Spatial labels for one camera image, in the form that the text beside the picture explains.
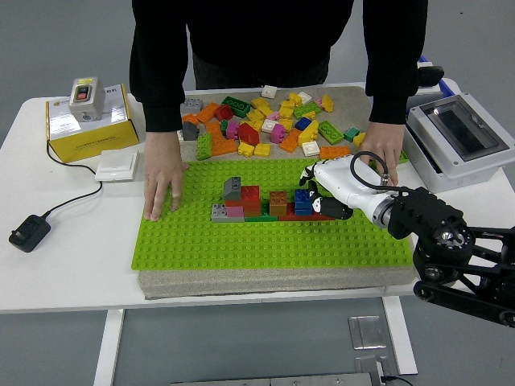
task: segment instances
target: yellow box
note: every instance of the yellow box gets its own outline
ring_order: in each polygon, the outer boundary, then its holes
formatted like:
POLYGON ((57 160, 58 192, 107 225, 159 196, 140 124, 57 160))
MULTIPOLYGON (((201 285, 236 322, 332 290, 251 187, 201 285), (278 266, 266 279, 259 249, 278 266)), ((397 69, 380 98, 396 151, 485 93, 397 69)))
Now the yellow box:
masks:
POLYGON ((46 103, 47 140, 62 162, 139 143, 123 84, 105 88, 104 114, 99 121, 78 122, 70 113, 69 101, 66 96, 46 103))

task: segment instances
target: yellow lego brick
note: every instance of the yellow lego brick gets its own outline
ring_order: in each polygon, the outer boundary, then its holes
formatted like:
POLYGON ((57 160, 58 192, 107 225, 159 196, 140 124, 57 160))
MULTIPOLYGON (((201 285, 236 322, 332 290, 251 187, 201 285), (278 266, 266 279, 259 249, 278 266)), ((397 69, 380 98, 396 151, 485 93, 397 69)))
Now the yellow lego brick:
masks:
POLYGON ((263 98, 262 96, 260 96, 256 99, 252 99, 250 101, 250 104, 252 105, 252 107, 254 107, 257 110, 259 110, 259 108, 262 106, 270 107, 268 101, 265 98, 263 98))
POLYGON ((281 118, 291 119, 292 115, 293 115, 293 109, 291 109, 289 107, 283 106, 279 109, 279 116, 281 118))
POLYGON ((248 113, 247 113, 247 117, 251 120, 251 121, 256 121, 258 119, 263 119, 265 120, 265 114, 263 114, 261 111, 259 110, 250 110, 248 113))
POLYGON ((319 134, 319 122, 317 120, 312 121, 306 129, 299 135, 299 146, 303 143, 314 141, 319 134))
POLYGON ((288 109, 294 109, 295 108, 295 103, 293 101, 282 101, 281 102, 281 107, 286 107, 288 109))
POLYGON ((254 148, 254 155, 258 157, 268 157, 270 155, 270 143, 258 143, 254 148))
POLYGON ((312 121, 316 118, 316 113, 314 111, 310 111, 308 113, 303 114, 303 117, 307 119, 311 119, 312 121))
POLYGON ((259 106, 259 111, 265 115, 265 117, 268 117, 270 114, 273 114, 274 111, 269 106, 259 106))
POLYGON ((252 154, 254 154, 254 146, 240 141, 240 145, 238 146, 238 154, 251 157, 252 154))
POLYGON ((253 129, 255 129, 256 131, 258 131, 259 133, 261 132, 261 127, 263 126, 263 123, 265 123, 265 118, 262 118, 262 119, 257 119, 255 121, 251 121, 251 122, 248 122, 249 125, 252 126, 253 129))
POLYGON ((290 92, 290 101, 293 101, 295 104, 295 107, 302 106, 303 104, 303 98, 301 98, 299 95, 295 94, 294 92, 290 92))
POLYGON ((322 96, 322 108, 328 113, 332 113, 333 103, 328 94, 322 96))
POLYGON ((279 118, 279 123, 284 126, 284 129, 289 133, 293 128, 293 119, 279 118))
POLYGON ((356 145, 356 147, 360 147, 361 143, 365 139, 365 133, 359 133, 357 134, 353 139, 352 143, 356 145))

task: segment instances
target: hand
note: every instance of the hand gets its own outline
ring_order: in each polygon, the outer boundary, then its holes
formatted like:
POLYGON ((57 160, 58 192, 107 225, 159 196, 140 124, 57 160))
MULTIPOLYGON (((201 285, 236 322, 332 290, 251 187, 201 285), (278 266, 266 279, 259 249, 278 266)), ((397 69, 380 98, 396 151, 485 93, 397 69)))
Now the hand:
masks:
POLYGON ((177 132, 146 133, 145 143, 145 219, 157 221, 171 184, 170 210, 176 211, 182 195, 183 164, 177 132))
MULTIPOLYGON (((371 151, 385 160, 390 177, 389 183, 395 187, 399 184, 397 165, 401 157, 404 130, 404 125, 370 122, 365 139, 360 146, 360 150, 371 151)), ((372 158, 364 155, 360 159, 368 165, 372 158)), ((383 172, 379 162, 377 162, 377 171, 383 172)))

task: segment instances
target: white lego brick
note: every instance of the white lego brick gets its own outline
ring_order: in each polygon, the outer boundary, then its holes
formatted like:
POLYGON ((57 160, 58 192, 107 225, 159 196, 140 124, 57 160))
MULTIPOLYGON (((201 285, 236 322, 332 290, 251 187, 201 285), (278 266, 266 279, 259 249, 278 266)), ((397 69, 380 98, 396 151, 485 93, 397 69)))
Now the white lego brick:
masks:
POLYGON ((303 151, 306 157, 310 157, 312 155, 319 155, 320 148, 316 141, 304 142, 303 143, 303 151))
POLYGON ((276 92, 277 92, 277 87, 264 86, 263 91, 261 92, 261 96, 264 98, 275 98, 276 92))
POLYGON ((299 97, 301 97, 301 99, 303 100, 303 105, 305 105, 306 103, 308 102, 311 102, 311 100, 313 99, 310 95, 307 95, 304 91, 301 91, 299 92, 299 97))
POLYGON ((265 133, 271 133, 274 129, 275 125, 277 125, 277 121, 272 121, 271 119, 265 119, 261 126, 261 131, 265 133))

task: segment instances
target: black wire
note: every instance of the black wire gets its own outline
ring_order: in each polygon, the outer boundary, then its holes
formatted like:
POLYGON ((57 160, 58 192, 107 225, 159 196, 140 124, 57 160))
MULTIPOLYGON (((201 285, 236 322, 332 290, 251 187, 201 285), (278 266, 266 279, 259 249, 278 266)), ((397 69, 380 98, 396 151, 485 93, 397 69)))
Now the black wire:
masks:
MULTIPOLYGON (((88 169, 88 170, 89 170, 89 171, 91 171, 94 175, 96 174, 96 172, 95 172, 91 167, 89 167, 89 166, 86 166, 86 165, 79 165, 79 164, 77 164, 77 165, 71 165, 71 164, 69 164, 69 163, 61 162, 61 161, 59 161, 59 160, 57 160, 57 159, 53 158, 53 157, 52 157, 52 155, 50 154, 50 141, 47 141, 47 155, 48 155, 48 157, 49 157, 52 161, 57 162, 57 163, 59 163, 60 165, 70 166, 70 167, 82 167, 82 168, 88 169)), ((52 213, 52 211, 56 210, 58 207, 63 207, 63 206, 64 206, 64 205, 66 205, 67 203, 71 203, 71 202, 73 202, 73 201, 77 201, 78 199, 83 199, 83 198, 85 198, 85 197, 89 197, 90 195, 95 195, 95 194, 96 194, 96 193, 98 193, 98 192, 101 190, 101 188, 102 188, 102 181, 99 181, 99 183, 100 183, 100 186, 99 186, 99 187, 98 187, 98 189, 96 189, 95 191, 92 191, 91 193, 88 193, 87 195, 80 195, 80 196, 78 196, 78 197, 76 197, 76 198, 74 198, 74 199, 69 199, 68 201, 65 201, 64 203, 60 203, 59 205, 56 205, 56 206, 54 206, 52 209, 50 209, 50 210, 46 211, 46 212, 45 212, 45 214, 44 214, 44 215, 42 215, 42 217, 43 217, 44 219, 46 219, 46 218, 48 217, 48 215, 50 215, 50 213, 52 213)))
POLYGON ((391 380, 401 380, 402 382, 406 382, 410 386, 413 386, 413 384, 411 382, 409 382, 408 380, 405 380, 404 378, 401 378, 400 376, 382 376, 381 380, 383 382, 389 382, 391 380))
POLYGON ((366 182, 364 179, 362 179, 357 173, 355 168, 356 160, 361 157, 362 155, 368 155, 369 157, 374 158, 376 161, 378 161, 381 166, 383 167, 383 171, 385 174, 388 174, 388 167, 386 165, 386 162, 383 160, 383 158, 379 157, 377 154, 371 152, 371 151, 358 151, 354 156, 352 157, 351 164, 350 164, 350 170, 352 176, 357 179, 360 183, 365 185, 366 187, 370 187, 371 189, 375 189, 377 191, 400 191, 402 193, 407 193, 411 191, 408 187, 387 187, 383 185, 373 185, 371 183, 366 182))

